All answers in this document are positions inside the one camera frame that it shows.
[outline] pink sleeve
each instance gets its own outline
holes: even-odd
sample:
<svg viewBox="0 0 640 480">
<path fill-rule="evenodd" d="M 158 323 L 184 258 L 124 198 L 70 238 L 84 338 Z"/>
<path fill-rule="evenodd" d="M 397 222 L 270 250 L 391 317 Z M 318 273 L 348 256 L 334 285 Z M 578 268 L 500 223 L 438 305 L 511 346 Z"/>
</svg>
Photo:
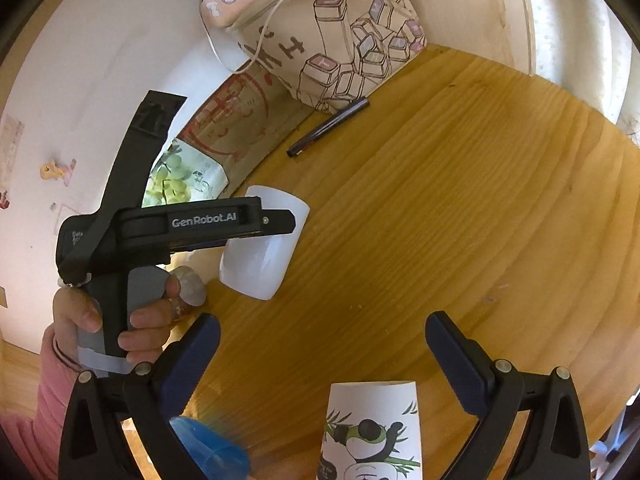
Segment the pink sleeve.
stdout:
<svg viewBox="0 0 640 480">
<path fill-rule="evenodd" d="M 75 370 L 57 357 L 54 345 L 53 327 L 50 326 L 42 340 L 42 375 L 35 419 L 12 414 L 0 415 L 2 429 L 18 457 L 36 480 L 58 478 L 62 425 L 77 376 Z"/>
</svg>

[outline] finger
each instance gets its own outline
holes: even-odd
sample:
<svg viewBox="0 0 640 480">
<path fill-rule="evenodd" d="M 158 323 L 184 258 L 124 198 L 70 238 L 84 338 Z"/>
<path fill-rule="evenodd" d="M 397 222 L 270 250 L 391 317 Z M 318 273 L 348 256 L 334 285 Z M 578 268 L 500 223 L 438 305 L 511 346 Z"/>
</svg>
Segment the finger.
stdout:
<svg viewBox="0 0 640 480">
<path fill-rule="evenodd" d="M 134 366 L 139 363 L 155 363 L 160 357 L 161 353 L 162 348 L 155 348 L 153 350 L 145 350 L 139 352 L 129 352 L 127 354 L 127 361 Z"/>
<path fill-rule="evenodd" d="M 180 296 L 180 280 L 175 276 L 170 276 L 169 279 L 166 280 L 164 296 L 169 300 Z"/>
<path fill-rule="evenodd" d="M 171 329 L 168 326 L 123 332 L 118 338 L 118 344 L 127 352 L 152 350 L 166 343 L 170 333 Z"/>
<path fill-rule="evenodd" d="M 96 333 L 102 327 L 102 317 L 94 302 L 81 290 L 63 287 L 53 298 L 53 316 L 57 320 L 70 320 L 89 333 Z"/>
<path fill-rule="evenodd" d="M 129 317 L 133 328 L 161 328 L 174 320 L 174 308 L 169 300 L 158 300 L 137 309 Z"/>
</svg>

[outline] black pen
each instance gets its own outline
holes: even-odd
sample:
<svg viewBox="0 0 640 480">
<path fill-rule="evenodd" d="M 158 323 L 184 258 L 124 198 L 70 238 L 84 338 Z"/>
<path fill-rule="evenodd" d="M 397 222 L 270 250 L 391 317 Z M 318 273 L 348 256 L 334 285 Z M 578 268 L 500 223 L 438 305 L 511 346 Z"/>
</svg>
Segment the black pen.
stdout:
<svg viewBox="0 0 640 480">
<path fill-rule="evenodd" d="M 366 97 L 361 97 L 357 101 L 354 101 L 344 110 L 340 110 L 333 117 L 327 119 L 324 123 L 320 124 L 317 128 L 311 130 L 308 134 L 306 134 L 302 139 L 298 142 L 295 142 L 288 150 L 287 155 L 291 158 L 298 156 L 302 153 L 306 148 L 311 146 L 314 142 L 319 139 L 322 139 L 326 134 L 332 131 L 336 126 L 339 126 L 344 121 L 353 117 L 359 111 L 364 110 L 364 108 L 369 106 L 369 100 Z"/>
</svg>

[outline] human hand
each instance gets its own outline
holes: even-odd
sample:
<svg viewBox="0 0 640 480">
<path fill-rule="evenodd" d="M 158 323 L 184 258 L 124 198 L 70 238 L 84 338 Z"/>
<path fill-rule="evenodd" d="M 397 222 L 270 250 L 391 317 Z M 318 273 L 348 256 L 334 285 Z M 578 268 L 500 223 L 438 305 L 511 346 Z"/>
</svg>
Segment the human hand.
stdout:
<svg viewBox="0 0 640 480">
<path fill-rule="evenodd" d="M 135 330 L 120 334 L 118 344 L 127 351 L 127 361 L 136 365 L 155 362 L 162 353 L 162 345 L 169 339 L 174 308 L 171 299 L 180 295 L 180 282 L 175 276 L 166 282 L 162 300 L 139 308 L 130 316 Z M 91 298 L 76 288 L 63 287 L 53 298 L 53 320 L 60 351 L 78 361 L 78 328 L 95 334 L 102 328 L 102 317 Z"/>
</svg>

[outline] beige pouch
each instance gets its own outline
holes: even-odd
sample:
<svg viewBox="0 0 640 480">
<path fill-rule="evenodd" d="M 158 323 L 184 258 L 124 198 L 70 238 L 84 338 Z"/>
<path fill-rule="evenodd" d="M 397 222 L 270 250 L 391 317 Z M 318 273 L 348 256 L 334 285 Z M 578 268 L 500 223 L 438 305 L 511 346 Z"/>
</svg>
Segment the beige pouch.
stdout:
<svg viewBox="0 0 640 480">
<path fill-rule="evenodd" d="M 250 57 L 279 1 L 257 0 L 226 30 Z M 334 113 L 371 94 L 425 44 L 409 0 L 284 0 L 258 60 L 293 97 Z"/>
</svg>

